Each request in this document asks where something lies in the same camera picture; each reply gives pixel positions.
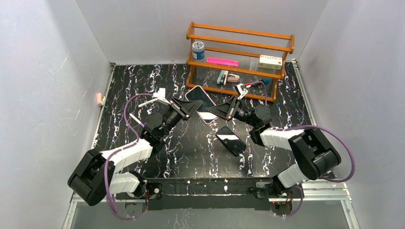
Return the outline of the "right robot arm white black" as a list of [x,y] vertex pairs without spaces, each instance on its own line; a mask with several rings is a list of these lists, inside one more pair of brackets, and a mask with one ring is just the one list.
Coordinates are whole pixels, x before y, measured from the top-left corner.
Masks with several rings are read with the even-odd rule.
[[322,131],[315,127],[279,129],[271,124],[270,108],[264,104],[245,107],[236,96],[208,112],[224,119],[235,118],[250,126],[252,141],[259,146],[274,146],[293,153],[295,163],[273,176],[267,190],[281,194],[294,185],[317,180],[341,163],[341,156]]

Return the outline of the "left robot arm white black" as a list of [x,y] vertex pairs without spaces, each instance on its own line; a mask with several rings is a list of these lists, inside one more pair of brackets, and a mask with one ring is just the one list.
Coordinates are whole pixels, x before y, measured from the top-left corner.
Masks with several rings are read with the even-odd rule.
[[145,119],[139,140],[108,151],[88,150],[69,177],[68,187],[89,206],[120,193],[144,197],[147,179],[138,172],[123,173],[122,169],[158,153],[176,124],[189,119],[202,105],[201,100],[172,98],[164,114],[153,113]]

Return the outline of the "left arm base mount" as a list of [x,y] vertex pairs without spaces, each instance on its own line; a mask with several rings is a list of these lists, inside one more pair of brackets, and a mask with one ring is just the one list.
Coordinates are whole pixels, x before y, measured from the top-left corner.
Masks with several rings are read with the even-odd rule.
[[152,200],[162,198],[162,184],[160,182],[143,182],[133,193],[116,194],[118,201],[124,202],[124,210],[127,216],[139,217],[145,213]]

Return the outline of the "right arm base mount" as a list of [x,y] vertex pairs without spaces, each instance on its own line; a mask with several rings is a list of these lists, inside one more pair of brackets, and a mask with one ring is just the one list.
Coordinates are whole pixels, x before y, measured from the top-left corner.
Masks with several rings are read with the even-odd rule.
[[270,210],[274,216],[286,218],[295,215],[302,207],[304,192],[301,184],[283,188],[277,182],[256,182],[255,186],[249,187],[247,193],[252,194],[257,199],[270,200]]

